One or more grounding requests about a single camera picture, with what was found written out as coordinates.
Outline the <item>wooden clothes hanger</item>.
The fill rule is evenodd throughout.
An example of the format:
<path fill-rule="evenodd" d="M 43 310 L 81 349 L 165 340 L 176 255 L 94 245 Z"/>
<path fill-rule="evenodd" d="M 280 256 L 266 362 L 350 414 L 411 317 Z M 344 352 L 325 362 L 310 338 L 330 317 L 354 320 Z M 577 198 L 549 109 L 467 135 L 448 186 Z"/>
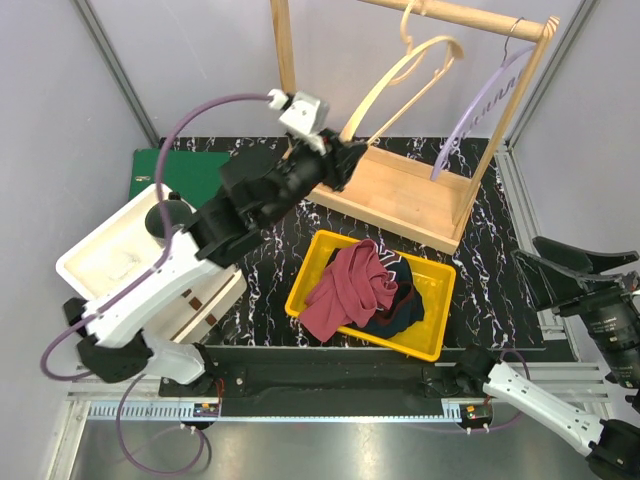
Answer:
<path fill-rule="evenodd" d="M 340 133 L 340 139 L 350 141 L 353 139 L 356 130 L 360 126 L 365 115 L 378 100 L 381 93 L 393 86 L 397 86 L 406 81 L 414 71 L 421 65 L 426 54 L 436 45 L 445 45 L 445 56 L 443 64 L 434 71 L 431 79 L 426 82 L 417 93 L 409 99 L 396 113 L 394 113 L 374 134 L 367 140 L 368 145 L 372 145 L 375 140 L 382 136 L 405 112 L 412 107 L 428 90 L 430 90 L 457 62 L 464 59 L 462 45 L 452 36 L 439 35 L 426 40 L 419 45 L 414 44 L 413 37 L 408 31 L 409 16 L 413 13 L 415 6 L 419 7 L 419 14 L 426 15 L 426 6 L 429 1 L 409 1 L 404 9 L 400 22 L 400 36 L 406 46 L 406 53 L 402 56 L 372 87 L 363 98 L 358 107 L 354 110 L 349 120 Z"/>

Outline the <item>navy tank top maroon trim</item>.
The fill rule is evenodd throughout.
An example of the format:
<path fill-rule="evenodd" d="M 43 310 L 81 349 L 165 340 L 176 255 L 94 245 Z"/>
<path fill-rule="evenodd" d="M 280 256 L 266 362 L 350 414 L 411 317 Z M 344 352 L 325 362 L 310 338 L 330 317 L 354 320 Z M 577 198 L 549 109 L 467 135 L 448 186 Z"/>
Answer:
<path fill-rule="evenodd" d="M 425 309 L 422 296 L 414 285 L 408 261 L 397 252 L 382 246 L 377 246 L 377 250 L 381 264 L 397 284 L 393 302 L 389 309 L 378 309 L 364 327 L 359 327 L 355 322 L 349 324 L 349 327 L 379 338 L 390 339 L 416 322 L 422 321 Z"/>

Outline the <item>lilac plastic hanger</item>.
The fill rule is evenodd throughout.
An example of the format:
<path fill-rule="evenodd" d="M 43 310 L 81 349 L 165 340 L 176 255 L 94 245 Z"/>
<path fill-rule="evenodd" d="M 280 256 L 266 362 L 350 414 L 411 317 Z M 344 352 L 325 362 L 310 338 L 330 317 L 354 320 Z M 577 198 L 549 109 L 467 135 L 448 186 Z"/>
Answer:
<path fill-rule="evenodd" d="M 514 37 L 513 33 L 515 28 L 523 20 L 523 17 L 519 17 L 512 24 L 503 45 L 503 58 L 501 64 L 468 105 L 452 133 L 441 147 L 430 176 L 431 181 L 436 181 L 438 179 L 440 173 L 448 162 L 451 152 L 455 148 L 458 148 L 461 141 L 469 136 L 478 123 L 497 105 L 500 100 L 505 98 L 507 94 L 515 88 L 517 81 L 521 78 L 524 69 L 521 69 L 517 75 L 512 76 L 504 87 L 495 91 L 492 97 L 489 96 L 491 89 L 498 83 L 500 78 L 511 67 L 511 65 L 525 54 L 533 52 L 533 46 L 523 47 L 512 54 L 508 52 L 509 40 Z"/>

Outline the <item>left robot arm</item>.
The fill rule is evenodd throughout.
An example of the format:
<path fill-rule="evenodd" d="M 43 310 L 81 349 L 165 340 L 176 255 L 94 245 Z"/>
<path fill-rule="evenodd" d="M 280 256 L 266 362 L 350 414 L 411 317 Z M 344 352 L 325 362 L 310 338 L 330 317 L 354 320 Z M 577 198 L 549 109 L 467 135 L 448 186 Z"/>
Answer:
<path fill-rule="evenodd" d="M 146 323 L 189 287 L 235 265 L 264 241 L 262 232 L 282 220 L 319 184 L 341 191 L 368 146 L 322 131 L 326 151 L 298 143 L 280 158 L 264 145 L 239 154 L 219 169 L 221 186 L 179 229 L 171 230 L 158 266 L 100 302 L 73 298 L 64 305 L 82 330 L 81 363 L 106 383 L 138 374 L 162 376 L 196 396 L 215 386 L 205 348 L 146 332 Z"/>

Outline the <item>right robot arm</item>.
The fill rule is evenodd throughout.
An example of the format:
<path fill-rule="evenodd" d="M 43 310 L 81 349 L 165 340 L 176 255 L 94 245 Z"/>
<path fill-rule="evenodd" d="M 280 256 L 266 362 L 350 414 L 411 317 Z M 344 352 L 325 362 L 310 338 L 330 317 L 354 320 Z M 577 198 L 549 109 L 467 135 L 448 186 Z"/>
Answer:
<path fill-rule="evenodd" d="M 636 251 L 601 253 L 536 236 L 533 252 L 512 257 L 537 312 L 579 317 L 609 372 L 606 381 L 630 390 L 626 400 L 639 407 L 639 274 L 620 267 L 639 259 Z M 454 367 L 454 384 L 466 396 L 483 394 L 506 402 L 556 433 L 585 458 L 600 479 L 639 476 L 639 429 L 618 419 L 602 419 L 583 409 L 594 401 L 574 393 L 568 373 L 552 393 L 534 383 L 528 370 L 516 370 L 502 355 L 469 346 Z"/>

